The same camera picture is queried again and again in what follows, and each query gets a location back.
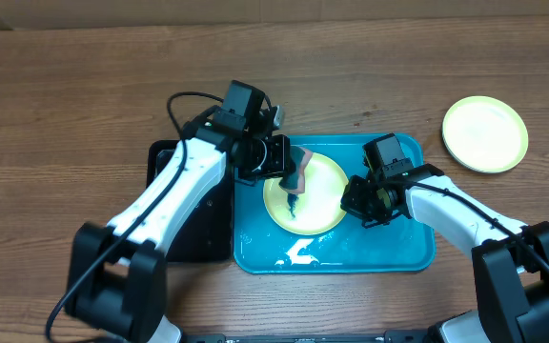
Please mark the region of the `pink green sponge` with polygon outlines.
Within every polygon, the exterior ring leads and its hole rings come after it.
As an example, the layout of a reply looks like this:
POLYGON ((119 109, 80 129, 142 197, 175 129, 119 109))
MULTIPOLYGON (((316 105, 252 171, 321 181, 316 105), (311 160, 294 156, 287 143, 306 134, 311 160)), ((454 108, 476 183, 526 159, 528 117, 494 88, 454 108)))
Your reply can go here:
POLYGON ((313 153, 298 146, 290 147, 290 168, 279 181, 279 187, 289 194, 302 194, 305 192, 306 176, 313 153))

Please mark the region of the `yellow plate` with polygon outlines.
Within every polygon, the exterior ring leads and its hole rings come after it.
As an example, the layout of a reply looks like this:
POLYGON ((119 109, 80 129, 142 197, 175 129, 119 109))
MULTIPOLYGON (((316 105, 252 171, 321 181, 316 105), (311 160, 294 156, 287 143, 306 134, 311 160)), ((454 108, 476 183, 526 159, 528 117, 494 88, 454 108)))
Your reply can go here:
POLYGON ((335 227, 345 216, 340 200, 348 184, 346 173, 331 158, 314 153, 305 170, 305 192, 291 208, 289 194, 278 185, 280 178, 269 179, 263 188, 266 210, 284 230, 300 235, 315 235, 335 227))
POLYGON ((458 100, 444 115, 441 134, 448 152, 475 172, 507 172, 528 151, 528 130, 522 118, 489 96, 458 100))

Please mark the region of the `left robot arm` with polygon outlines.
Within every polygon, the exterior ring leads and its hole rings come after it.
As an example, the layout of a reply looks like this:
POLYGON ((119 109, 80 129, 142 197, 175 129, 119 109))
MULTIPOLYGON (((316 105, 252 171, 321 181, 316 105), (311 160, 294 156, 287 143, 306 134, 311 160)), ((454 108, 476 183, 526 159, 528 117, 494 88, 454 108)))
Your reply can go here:
POLYGON ((213 106, 176 124, 173 156, 147 189, 106 227, 86 223, 76 233, 46 338, 65 312, 113 339, 180 343, 166 315, 167 254, 204 196, 226 176, 245 185, 279 177, 285 192, 305 191, 312 154, 279 133, 283 116, 263 91, 234 80, 213 106))

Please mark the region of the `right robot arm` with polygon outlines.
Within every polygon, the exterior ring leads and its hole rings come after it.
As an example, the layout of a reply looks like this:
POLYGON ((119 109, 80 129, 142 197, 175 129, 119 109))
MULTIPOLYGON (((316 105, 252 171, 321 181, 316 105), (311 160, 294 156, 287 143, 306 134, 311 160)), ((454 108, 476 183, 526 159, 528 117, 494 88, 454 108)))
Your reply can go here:
POLYGON ((472 261, 478 307, 438 322, 425 342, 549 342, 549 222, 527 225, 483 205, 431 164, 416 167, 390 133, 363 147, 341 208, 364 228, 405 216, 472 261))

